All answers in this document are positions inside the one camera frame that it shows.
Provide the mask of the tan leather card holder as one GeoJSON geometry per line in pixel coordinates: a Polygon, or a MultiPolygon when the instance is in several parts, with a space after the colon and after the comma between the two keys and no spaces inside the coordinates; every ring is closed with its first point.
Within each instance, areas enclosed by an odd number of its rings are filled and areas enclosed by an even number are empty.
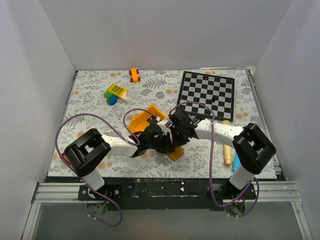
{"type": "Polygon", "coordinates": [[[184,149],[181,146],[175,148],[174,152],[168,153],[167,156],[173,161],[176,162],[180,157],[184,155],[184,149]]]}

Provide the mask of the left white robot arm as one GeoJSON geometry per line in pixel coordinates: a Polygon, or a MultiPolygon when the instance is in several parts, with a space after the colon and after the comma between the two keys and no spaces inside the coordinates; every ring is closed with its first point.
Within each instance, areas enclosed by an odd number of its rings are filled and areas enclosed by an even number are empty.
{"type": "Polygon", "coordinates": [[[139,145],[129,144],[120,137],[101,134],[96,128],[88,130],[80,138],[68,145],[64,156],[75,174],[90,186],[89,194],[95,200],[106,196],[105,181],[98,171],[98,165],[106,156],[125,156],[135,158],[146,150],[153,149],[161,154],[175,151],[170,133],[164,133],[157,124],[150,124],[143,131],[133,133],[139,145]]]}

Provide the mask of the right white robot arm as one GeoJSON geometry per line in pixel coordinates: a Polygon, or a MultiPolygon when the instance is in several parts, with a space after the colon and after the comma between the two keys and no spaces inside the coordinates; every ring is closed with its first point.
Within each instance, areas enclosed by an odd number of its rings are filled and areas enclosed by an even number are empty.
{"type": "Polygon", "coordinates": [[[173,143],[185,145],[191,138],[213,140],[235,149],[240,166],[229,178],[227,195],[237,199],[245,192],[245,185],[259,175],[276,154],[276,148],[258,125],[232,126],[213,123],[207,118],[190,118],[183,110],[169,116],[173,143]]]}

